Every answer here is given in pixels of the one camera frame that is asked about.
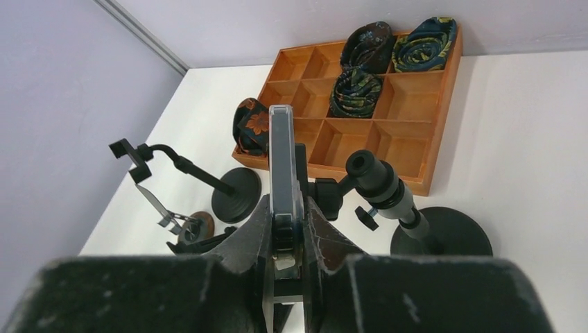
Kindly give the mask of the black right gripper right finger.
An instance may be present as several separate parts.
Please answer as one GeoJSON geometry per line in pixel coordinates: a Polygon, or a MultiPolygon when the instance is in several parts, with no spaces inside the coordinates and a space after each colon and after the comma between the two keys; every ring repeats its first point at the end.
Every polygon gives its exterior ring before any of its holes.
{"type": "Polygon", "coordinates": [[[307,332],[552,332],[527,275],[489,256],[373,256],[313,200],[304,235],[307,332]]]}

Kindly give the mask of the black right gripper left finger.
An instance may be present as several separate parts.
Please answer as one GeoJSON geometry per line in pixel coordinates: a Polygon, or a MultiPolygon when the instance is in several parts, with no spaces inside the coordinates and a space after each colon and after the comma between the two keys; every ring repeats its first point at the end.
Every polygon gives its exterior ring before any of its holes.
{"type": "Polygon", "coordinates": [[[6,332],[271,332],[269,199],[202,255],[71,257],[42,267],[6,332]]]}

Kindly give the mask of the wooden-base grey phone stand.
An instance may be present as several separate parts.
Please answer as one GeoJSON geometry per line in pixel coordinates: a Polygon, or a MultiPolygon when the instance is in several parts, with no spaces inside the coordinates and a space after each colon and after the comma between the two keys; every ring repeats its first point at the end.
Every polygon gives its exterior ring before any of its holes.
{"type": "Polygon", "coordinates": [[[189,216],[173,212],[165,208],[147,188],[138,184],[135,187],[161,215],[162,218],[157,224],[177,236],[178,243],[188,246],[214,236],[214,218],[208,212],[199,211],[189,216]]]}

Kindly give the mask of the black round-base phone stand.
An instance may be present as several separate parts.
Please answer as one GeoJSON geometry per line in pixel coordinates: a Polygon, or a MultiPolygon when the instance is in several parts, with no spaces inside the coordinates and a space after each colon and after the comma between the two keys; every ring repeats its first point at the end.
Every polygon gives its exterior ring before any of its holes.
{"type": "Polygon", "coordinates": [[[211,208],[224,223],[234,224],[244,220],[261,198],[261,178],[255,171],[245,167],[231,169],[223,177],[217,178],[165,144],[140,144],[134,147],[123,138],[111,143],[109,149],[117,159],[125,155],[131,159],[134,167],[128,173],[137,185],[152,176],[148,162],[154,158],[154,152],[162,152],[172,161],[176,170],[214,189],[211,208]]]}

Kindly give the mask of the black pole phone stand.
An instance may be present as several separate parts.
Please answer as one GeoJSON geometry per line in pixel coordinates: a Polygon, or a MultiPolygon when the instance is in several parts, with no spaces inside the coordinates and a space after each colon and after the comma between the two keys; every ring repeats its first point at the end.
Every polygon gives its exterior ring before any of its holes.
{"type": "Polygon", "coordinates": [[[482,227],[468,215],[450,207],[417,209],[414,196],[393,167],[369,150],[352,153],[345,163],[346,176],[317,178],[303,185],[328,221],[335,221],[344,197],[351,191],[361,196],[370,208],[358,206],[354,213],[368,229],[379,226],[376,215],[396,220],[390,241],[393,255],[469,255],[491,256],[492,245],[482,227]]]}

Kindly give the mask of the white-case smartphone stand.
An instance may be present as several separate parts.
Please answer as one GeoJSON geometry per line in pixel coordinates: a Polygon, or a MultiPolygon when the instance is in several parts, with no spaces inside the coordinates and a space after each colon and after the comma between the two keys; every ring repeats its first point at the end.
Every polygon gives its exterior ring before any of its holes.
{"type": "Polygon", "coordinates": [[[290,105],[272,105],[269,115],[273,259],[279,279],[296,278],[300,265],[300,230],[304,208],[296,170],[293,108],[290,105]]]}

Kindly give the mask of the dark rolled tie in tray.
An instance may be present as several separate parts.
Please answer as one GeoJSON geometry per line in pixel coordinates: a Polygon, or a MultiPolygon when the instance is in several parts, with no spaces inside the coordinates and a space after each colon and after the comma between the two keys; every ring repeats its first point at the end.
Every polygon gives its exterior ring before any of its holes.
{"type": "Polygon", "coordinates": [[[265,157],[269,145],[269,110],[254,98],[243,100],[237,107],[232,135],[240,153],[265,157]]]}

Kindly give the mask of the dark rolled tie middle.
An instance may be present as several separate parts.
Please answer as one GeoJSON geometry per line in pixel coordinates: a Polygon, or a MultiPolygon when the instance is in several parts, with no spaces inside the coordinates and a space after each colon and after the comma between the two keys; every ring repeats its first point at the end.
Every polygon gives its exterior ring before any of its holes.
{"type": "Polygon", "coordinates": [[[359,67],[349,68],[334,83],[329,97],[329,112],[338,118],[370,119],[382,87],[382,77],[359,67]]]}

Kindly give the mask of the dark rolled tie back left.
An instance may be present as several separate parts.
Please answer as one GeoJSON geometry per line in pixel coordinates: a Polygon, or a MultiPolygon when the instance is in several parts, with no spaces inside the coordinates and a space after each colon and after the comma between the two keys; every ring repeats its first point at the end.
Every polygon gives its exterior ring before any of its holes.
{"type": "Polygon", "coordinates": [[[359,68],[371,74],[384,74],[392,58],[397,37],[383,21],[372,22],[355,30],[340,56],[342,71],[359,68]]]}

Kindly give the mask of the dark rolled tie back right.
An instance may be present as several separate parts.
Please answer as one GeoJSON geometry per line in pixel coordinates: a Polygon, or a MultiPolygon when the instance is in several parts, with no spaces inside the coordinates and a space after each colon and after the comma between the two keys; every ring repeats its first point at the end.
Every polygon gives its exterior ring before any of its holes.
{"type": "Polygon", "coordinates": [[[443,70],[458,35],[453,17],[431,17],[395,42],[392,65],[397,73],[443,70]]]}

